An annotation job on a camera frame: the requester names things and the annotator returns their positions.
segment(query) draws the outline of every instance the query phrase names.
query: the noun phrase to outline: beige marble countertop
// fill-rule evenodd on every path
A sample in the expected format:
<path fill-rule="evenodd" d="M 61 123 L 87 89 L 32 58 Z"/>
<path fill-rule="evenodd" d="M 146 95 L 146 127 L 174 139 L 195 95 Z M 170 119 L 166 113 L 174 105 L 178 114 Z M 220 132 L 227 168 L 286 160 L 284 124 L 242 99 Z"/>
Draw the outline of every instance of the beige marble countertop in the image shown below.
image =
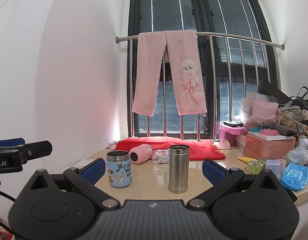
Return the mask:
<path fill-rule="evenodd" d="M 88 159 L 103 158 L 106 160 L 106 153 L 109 149 L 101 150 Z M 237 156 L 241 152 L 235 147 L 230 150 L 222 150 L 226 159 L 215 160 L 224 168 L 240 168 L 246 172 L 247 164 L 238 160 Z M 153 164 L 148 160 L 142 164 L 131 164 L 132 183 L 125 188 L 115 188 L 110 185 L 108 176 L 105 175 L 95 184 L 96 187 L 102 189 L 105 193 L 111 195 L 124 204 L 126 199 L 139 200 L 170 200 L 182 199 L 186 203 L 212 187 L 212 184 L 204 177 L 201 167 L 203 161 L 190 161 L 188 173 L 188 190 L 183 194 L 174 194 L 167 188 L 169 165 L 168 164 Z M 308 184 L 305 189 L 295 192 L 298 200 L 296 204 L 308 199 Z"/>

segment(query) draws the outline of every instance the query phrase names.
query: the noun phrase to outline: pink pants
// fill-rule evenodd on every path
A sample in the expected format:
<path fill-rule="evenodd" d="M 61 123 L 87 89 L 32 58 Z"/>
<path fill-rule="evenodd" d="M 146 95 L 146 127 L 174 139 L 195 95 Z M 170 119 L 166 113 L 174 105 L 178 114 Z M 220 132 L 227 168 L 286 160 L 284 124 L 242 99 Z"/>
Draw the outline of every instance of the pink pants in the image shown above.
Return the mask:
<path fill-rule="evenodd" d="M 195 30 L 138 35 L 136 87 L 132 111 L 153 116 L 161 61 L 166 45 L 179 114 L 206 113 Z"/>

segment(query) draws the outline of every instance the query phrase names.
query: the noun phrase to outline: pink ribbon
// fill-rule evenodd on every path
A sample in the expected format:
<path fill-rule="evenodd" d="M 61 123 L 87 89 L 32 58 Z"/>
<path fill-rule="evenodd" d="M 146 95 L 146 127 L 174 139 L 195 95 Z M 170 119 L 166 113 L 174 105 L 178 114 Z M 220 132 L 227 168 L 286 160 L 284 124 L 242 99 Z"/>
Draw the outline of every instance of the pink ribbon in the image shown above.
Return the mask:
<path fill-rule="evenodd" d="M 186 93 L 188 93 L 189 90 L 190 90 L 190 92 L 191 92 L 191 94 L 193 96 L 194 102 L 197 105 L 199 105 L 199 102 L 196 100 L 196 98 L 194 98 L 195 97 L 195 84 L 194 84 L 193 80 L 189 80 L 188 81 Z"/>

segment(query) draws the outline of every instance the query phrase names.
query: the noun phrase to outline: tape roll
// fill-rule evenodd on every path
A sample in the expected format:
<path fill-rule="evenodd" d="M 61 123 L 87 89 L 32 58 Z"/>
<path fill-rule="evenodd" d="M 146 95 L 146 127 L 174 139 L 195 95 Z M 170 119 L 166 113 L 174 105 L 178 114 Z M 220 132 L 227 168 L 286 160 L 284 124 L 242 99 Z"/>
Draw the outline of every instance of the tape roll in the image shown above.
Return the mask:
<path fill-rule="evenodd" d="M 265 164 L 260 161 L 250 161 L 247 164 L 247 173 L 258 175 L 265 168 Z"/>
<path fill-rule="evenodd" d="M 286 168 L 286 160 L 283 159 L 277 159 L 277 160 L 279 161 L 280 164 L 278 174 L 281 174 L 283 170 Z"/>

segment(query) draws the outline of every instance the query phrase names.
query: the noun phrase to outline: black handbag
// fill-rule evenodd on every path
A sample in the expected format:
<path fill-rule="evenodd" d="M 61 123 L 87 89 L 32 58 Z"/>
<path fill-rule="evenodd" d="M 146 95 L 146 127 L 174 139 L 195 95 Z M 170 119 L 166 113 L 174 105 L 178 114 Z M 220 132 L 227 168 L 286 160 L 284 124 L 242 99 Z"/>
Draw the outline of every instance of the black handbag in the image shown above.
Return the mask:
<path fill-rule="evenodd" d="M 302 87 L 305 88 L 307 91 L 303 94 L 302 97 L 297 96 L 296 99 L 293 100 L 293 106 L 299 106 L 301 109 L 305 109 L 308 111 L 308 99 L 304 99 L 304 97 L 308 94 L 308 88 L 307 87 Z"/>

